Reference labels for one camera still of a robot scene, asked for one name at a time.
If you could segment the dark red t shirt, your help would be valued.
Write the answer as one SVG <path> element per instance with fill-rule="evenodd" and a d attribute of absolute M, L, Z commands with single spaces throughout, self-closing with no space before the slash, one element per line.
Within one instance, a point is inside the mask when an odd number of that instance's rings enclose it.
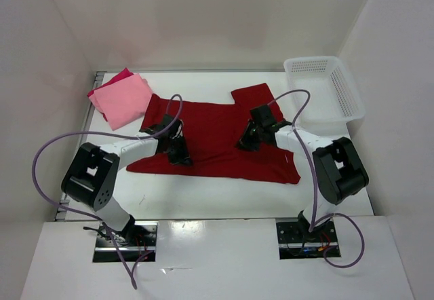
<path fill-rule="evenodd" d="M 154 94 L 144 116 L 142 127 L 158 124 L 166 112 L 180 114 L 186 146 L 193 161 L 190 166 L 172 165 L 166 154 L 141 159 L 127 167 L 140 174 L 177 174 L 222 177 L 296 185 L 300 175 L 294 156 L 269 145 L 259 151 L 236 147 L 248 120 L 250 109 L 272 101 L 266 83 L 233 90 L 231 105 L 208 102 L 173 101 Z"/>

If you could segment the light pink t shirt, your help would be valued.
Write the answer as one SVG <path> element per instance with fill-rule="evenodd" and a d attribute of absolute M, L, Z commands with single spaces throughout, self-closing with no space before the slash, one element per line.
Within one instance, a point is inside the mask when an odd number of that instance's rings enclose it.
<path fill-rule="evenodd" d="M 146 113 L 153 91 L 139 74 L 96 90 L 89 98 L 92 105 L 118 130 Z"/>

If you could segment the magenta t shirt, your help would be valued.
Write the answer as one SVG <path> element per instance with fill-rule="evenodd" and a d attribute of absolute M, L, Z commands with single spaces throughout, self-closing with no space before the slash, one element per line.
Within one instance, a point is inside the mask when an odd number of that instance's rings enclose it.
<path fill-rule="evenodd" d="M 99 89 L 104 88 L 106 86 L 117 83 L 118 81 L 121 81 L 122 79 L 128 78 L 132 75 L 133 75 L 133 73 L 128 68 L 124 68 L 122 71 L 120 71 L 118 74 L 116 74 L 112 79 L 110 79 L 107 83 L 102 84 L 101 86 L 88 92 L 87 97 L 90 98 L 96 90 L 99 90 Z"/>

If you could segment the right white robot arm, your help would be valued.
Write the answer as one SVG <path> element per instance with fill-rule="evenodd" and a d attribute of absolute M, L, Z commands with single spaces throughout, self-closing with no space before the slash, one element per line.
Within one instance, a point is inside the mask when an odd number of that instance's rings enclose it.
<path fill-rule="evenodd" d="M 347 137 L 333 140 L 311 134 L 286 120 L 263 126 L 251 119 L 237 142 L 237 148 L 257 151 L 261 145 L 303 155 L 308 161 L 313 180 L 313 201 L 297 217 L 297 230 L 305 241 L 314 240 L 336 208 L 369 183 L 358 152 Z"/>

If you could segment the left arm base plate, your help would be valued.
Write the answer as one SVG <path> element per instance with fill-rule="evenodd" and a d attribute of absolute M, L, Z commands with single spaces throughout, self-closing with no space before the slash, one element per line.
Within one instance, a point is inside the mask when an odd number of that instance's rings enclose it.
<path fill-rule="evenodd" d="M 121 236 L 113 233 L 119 251 L 127 263 L 133 263 L 141 256 L 144 256 L 142 261 L 154 262 L 156 257 L 158 222 L 137 221 L 136 226 L 139 227 L 138 236 L 133 237 L 132 241 L 126 241 Z M 97 229 L 90 227 L 84 227 L 84 229 L 96 233 L 93 263 L 116 263 L 121 261 L 113 242 L 102 225 Z"/>

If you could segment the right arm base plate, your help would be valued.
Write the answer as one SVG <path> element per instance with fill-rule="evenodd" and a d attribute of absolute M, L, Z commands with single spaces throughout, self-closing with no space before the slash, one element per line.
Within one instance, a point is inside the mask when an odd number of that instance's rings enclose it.
<path fill-rule="evenodd" d="M 279 258 L 317 259 L 325 251 L 331 258 L 341 257 L 334 223 L 328 221 L 313 235 L 304 236 L 296 219 L 276 220 Z"/>

